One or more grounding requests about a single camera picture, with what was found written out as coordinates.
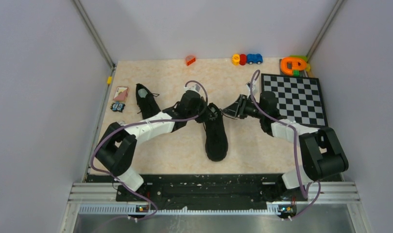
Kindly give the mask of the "black shoe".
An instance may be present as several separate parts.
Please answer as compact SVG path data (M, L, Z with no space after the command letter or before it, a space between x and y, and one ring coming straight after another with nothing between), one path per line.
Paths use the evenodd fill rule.
M143 119L153 117L161 111L154 99L157 96L159 94L152 93L146 86L136 84L136 101Z
M203 123L206 135L205 151L209 160L219 162L226 157L228 151L222 110L214 103L210 103L208 108L211 111L211 117Z

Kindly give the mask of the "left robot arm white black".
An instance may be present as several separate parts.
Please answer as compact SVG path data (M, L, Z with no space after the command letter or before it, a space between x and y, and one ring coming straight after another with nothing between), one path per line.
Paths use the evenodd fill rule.
M190 120L197 123L214 120L219 116L218 111L199 93L188 90L174 106L150 118L126 125L110 124L94 151L94 157L118 182L128 187L127 193L133 200L141 200L146 195L146 187L143 178L132 167L136 147L159 135L177 131Z

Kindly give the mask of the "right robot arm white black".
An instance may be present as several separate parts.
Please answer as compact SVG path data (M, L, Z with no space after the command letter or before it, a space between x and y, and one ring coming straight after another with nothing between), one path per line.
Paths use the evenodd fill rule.
M290 121L280 115L277 105L278 99L271 91L262 92L259 102L241 94L222 113L234 119L257 118L263 132L294 144L296 167L278 178L275 194L279 199L288 200L296 188L348 170L347 157L332 128L313 128Z

